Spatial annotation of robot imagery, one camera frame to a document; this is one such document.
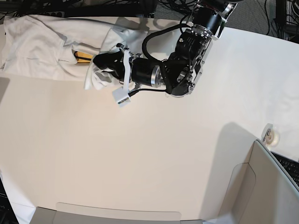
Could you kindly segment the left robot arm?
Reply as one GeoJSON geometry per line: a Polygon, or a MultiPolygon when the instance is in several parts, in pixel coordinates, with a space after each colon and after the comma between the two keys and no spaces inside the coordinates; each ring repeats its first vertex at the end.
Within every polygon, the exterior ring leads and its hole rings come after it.
{"type": "Polygon", "coordinates": [[[114,92],[118,102],[141,91],[165,92],[175,97],[191,94],[201,74],[212,39],[220,38],[236,0],[198,0],[185,23],[148,35],[142,42],[142,54],[132,54],[122,43],[116,52],[100,53],[92,62],[122,83],[114,92]],[[168,59],[159,60],[147,50],[148,42],[179,29],[175,50],[168,59]]]}

